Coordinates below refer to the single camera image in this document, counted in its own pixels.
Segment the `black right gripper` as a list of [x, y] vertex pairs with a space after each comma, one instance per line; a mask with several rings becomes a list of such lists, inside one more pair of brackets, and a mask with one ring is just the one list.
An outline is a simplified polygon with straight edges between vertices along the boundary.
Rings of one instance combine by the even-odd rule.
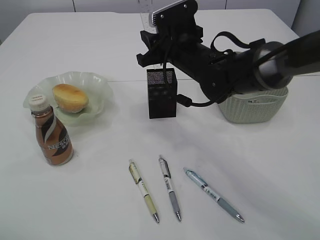
[[210, 103], [220, 103], [234, 94], [248, 94], [253, 90], [253, 74], [250, 69], [253, 58], [252, 43], [244, 43], [230, 32], [222, 31], [219, 37], [227, 37], [245, 52], [231, 49], [219, 51], [212, 44], [202, 44], [203, 28], [194, 30], [178, 26], [164, 26], [156, 33], [145, 30], [140, 33], [148, 48], [136, 58], [141, 67], [171, 63], [195, 80]]

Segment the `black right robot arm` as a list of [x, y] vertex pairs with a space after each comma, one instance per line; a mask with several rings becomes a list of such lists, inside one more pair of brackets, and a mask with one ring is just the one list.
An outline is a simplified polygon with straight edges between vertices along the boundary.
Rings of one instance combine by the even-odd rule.
[[221, 103], [235, 94], [277, 90], [286, 87], [297, 75], [320, 69], [320, 33], [318, 31], [286, 44], [263, 38], [250, 43], [234, 34], [221, 31], [243, 49], [218, 50], [214, 44], [202, 43], [203, 30], [193, 15], [159, 13], [154, 16], [157, 33], [140, 33], [148, 47], [137, 55], [140, 66], [170, 63], [198, 82], [207, 101], [202, 107]]

